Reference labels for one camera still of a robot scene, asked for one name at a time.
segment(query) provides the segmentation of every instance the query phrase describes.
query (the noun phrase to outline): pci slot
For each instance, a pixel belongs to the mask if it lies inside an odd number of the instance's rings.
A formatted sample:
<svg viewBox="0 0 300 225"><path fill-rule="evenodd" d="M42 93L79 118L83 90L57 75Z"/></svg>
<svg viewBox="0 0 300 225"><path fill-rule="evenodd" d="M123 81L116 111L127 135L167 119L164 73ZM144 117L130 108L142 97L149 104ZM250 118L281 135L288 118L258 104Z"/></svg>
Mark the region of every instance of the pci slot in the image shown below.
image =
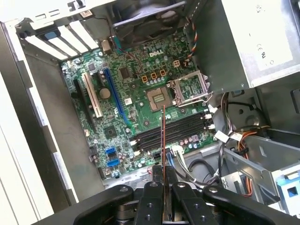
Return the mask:
<svg viewBox="0 0 300 225"><path fill-rule="evenodd" d="M93 109L95 111L96 118L102 117L103 114L102 114L102 111L101 111L101 108L100 108L99 101L97 99L97 95L96 95L96 92L95 92L95 89L94 89L94 85L93 85L92 80L90 78L90 75L88 75L87 73L83 73L82 74L82 80L83 80L83 82L86 86L86 89L88 91L90 101L91 101Z"/></svg>
<svg viewBox="0 0 300 225"><path fill-rule="evenodd" d="M89 104L87 103L87 100L84 97L83 88L81 87L81 84L79 83L79 81L77 79L74 79L73 83L74 83L74 86L76 88L78 97L79 97L79 99L81 100L81 102L83 104L83 110L84 110L86 119L88 120L88 123L91 125L93 130L96 132L96 126L94 124L93 116L91 115L91 112L90 112L90 109L89 109Z"/></svg>
<svg viewBox="0 0 300 225"><path fill-rule="evenodd" d="M116 102L116 106L118 108L119 114L123 117L125 123L129 124L129 121L126 117L126 114L125 114L123 106L122 106L122 102L120 101L116 86L114 85L113 78L111 76L111 72L109 71L109 69L105 69L104 74L105 74L105 77L107 79L108 85L111 89L114 101Z"/></svg>

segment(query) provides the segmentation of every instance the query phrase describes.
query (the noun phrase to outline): chip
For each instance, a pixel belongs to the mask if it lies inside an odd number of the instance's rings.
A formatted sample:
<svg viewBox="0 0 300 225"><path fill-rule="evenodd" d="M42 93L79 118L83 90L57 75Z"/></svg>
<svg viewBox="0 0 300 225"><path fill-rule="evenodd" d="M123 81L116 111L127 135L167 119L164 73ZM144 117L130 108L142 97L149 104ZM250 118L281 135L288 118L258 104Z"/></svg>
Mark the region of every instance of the chip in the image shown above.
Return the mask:
<svg viewBox="0 0 300 225"><path fill-rule="evenodd" d="M193 142L199 141L198 135L193 135L193 136L192 136L192 140L193 140Z"/></svg>
<svg viewBox="0 0 300 225"><path fill-rule="evenodd" d="M165 75L166 75L166 73L165 73L165 70L164 70L164 69L162 69L162 70L160 71L160 75L161 75L161 76L165 76Z"/></svg>
<svg viewBox="0 0 300 225"><path fill-rule="evenodd" d="M156 73L151 74L151 78L154 80L156 79L158 76L156 75Z"/></svg>
<svg viewBox="0 0 300 225"><path fill-rule="evenodd" d="M147 81L148 81L147 76L142 76L142 82L143 82L143 83L146 83Z"/></svg>
<svg viewBox="0 0 300 225"><path fill-rule="evenodd" d="M160 110L163 105L165 105L166 108L172 105L172 101L166 87L150 90L146 93L146 95L153 112Z"/></svg>
<svg viewBox="0 0 300 225"><path fill-rule="evenodd" d="M122 146L123 146L123 148L128 148L128 147L129 147L129 144L128 144L128 142L124 142L124 143L122 144Z"/></svg>
<svg viewBox="0 0 300 225"><path fill-rule="evenodd" d="M92 63L92 64L89 64L88 65L88 68L89 68L89 71L93 71L93 70L95 70L96 68L95 68L95 64L94 63Z"/></svg>
<svg viewBox="0 0 300 225"><path fill-rule="evenodd" d="M122 78L123 78L123 79L127 79L127 78L130 77L130 73L129 73L127 67L121 68L121 69L120 69L120 72L121 72L121 75L122 75Z"/></svg>
<svg viewBox="0 0 300 225"><path fill-rule="evenodd" d="M114 126L106 127L103 130L107 139L111 139L118 136Z"/></svg>

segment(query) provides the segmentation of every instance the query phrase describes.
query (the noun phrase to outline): white side panel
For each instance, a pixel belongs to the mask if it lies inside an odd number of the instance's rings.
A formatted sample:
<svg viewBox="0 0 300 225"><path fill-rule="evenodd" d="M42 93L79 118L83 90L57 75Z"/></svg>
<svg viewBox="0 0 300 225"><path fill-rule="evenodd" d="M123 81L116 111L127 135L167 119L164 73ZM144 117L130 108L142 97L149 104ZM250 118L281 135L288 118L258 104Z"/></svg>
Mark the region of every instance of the white side panel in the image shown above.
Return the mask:
<svg viewBox="0 0 300 225"><path fill-rule="evenodd" d="M29 225L53 210L0 74L0 224Z"/></svg>
<svg viewBox="0 0 300 225"><path fill-rule="evenodd" d="M30 81L32 83L32 87L29 89L29 91L30 91L31 96L33 98L34 105L37 108L37 111L38 111L38 114L39 114L39 117L40 117L40 121L42 122L42 126L48 126L50 135L52 137L53 143L54 143L55 148L56 148L56 151L60 154L60 149L59 149L58 144L56 142L56 139L55 139L53 130L51 128L51 125L49 124L49 120L48 120L47 114L45 112L45 109L44 109L41 97L40 97L40 95L38 93L37 87L36 87L34 79L32 77L32 73L30 71L28 62L27 62L25 54L23 52L20 40L19 40L18 36L16 35L14 22L8 22L8 23L6 23L6 28L7 28L9 39L10 39L10 41L11 41L13 47L14 47L15 56L17 57L18 60L23 60L24 61L25 67L27 69ZM60 164L60 165L58 165L58 167L62 168L64 170L64 171L60 171L60 173L61 173L61 175L64 174L64 178L67 181L64 184L65 187L69 187L72 190L74 198L75 198L76 202L78 203L79 200L78 200L77 194L75 192L75 189L74 189L73 183L71 181L71 178L69 176L69 173L68 173L68 171L66 169L66 165L65 165L64 161L62 160L62 161L59 161L59 162L56 161L56 162L58 164Z"/></svg>

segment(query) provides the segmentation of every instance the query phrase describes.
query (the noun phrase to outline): gray metal panel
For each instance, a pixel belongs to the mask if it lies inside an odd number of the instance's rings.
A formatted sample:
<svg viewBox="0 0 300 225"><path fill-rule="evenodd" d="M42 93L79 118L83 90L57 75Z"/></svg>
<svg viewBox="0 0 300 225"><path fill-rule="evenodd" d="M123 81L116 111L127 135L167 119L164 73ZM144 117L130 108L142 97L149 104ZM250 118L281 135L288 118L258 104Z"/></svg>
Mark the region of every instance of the gray metal panel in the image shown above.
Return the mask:
<svg viewBox="0 0 300 225"><path fill-rule="evenodd" d="M297 7L286 0L207 2L195 18L196 55L211 90L256 87L300 70L299 21L291 6Z"/></svg>
<svg viewBox="0 0 300 225"><path fill-rule="evenodd" d="M258 136L249 136L245 140L249 147L249 160L225 149L227 159L236 165L238 171L250 177L255 184L277 195L273 172L298 163L300 149Z"/></svg>
<svg viewBox="0 0 300 225"><path fill-rule="evenodd" d="M300 133L300 114L296 113L291 97L291 91L299 88L300 73L257 88L261 104L269 115L273 128Z"/></svg>
<svg viewBox="0 0 300 225"><path fill-rule="evenodd" d="M97 169L89 160L90 149L70 94L55 61L34 46L27 45L24 48L62 158L77 197L82 201L103 191L104 187Z"/></svg>
<svg viewBox="0 0 300 225"><path fill-rule="evenodd" d="M198 31L196 61L216 92L247 88L242 63L220 0L209 0L194 16Z"/></svg>

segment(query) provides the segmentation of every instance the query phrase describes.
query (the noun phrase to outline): white connector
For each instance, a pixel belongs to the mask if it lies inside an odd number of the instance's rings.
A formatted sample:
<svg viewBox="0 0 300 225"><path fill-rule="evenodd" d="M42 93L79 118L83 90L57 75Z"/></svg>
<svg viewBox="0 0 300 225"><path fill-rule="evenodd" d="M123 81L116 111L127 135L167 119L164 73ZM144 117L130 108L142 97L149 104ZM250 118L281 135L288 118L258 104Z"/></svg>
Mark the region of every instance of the white connector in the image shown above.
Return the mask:
<svg viewBox="0 0 300 225"><path fill-rule="evenodd" d="M205 119L207 119L207 120L208 120L208 119L211 119L211 118L212 118L212 115L211 115L211 114L205 114L205 116L204 116L204 117L205 117Z"/></svg>
<svg viewBox="0 0 300 225"><path fill-rule="evenodd" d="M211 124L211 125L208 126L208 129L209 130L214 130L214 129L216 129L216 126L214 124Z"/></svg>
<svg viewBox="0 0 300 225"><path fill-rule="evenodd" d="M173 145L171 147L171 150L172 150L172 154L176 157L177 154L181 153L181 154L184 154L184 149L183 147L179 146L179 145Z"/></svg>

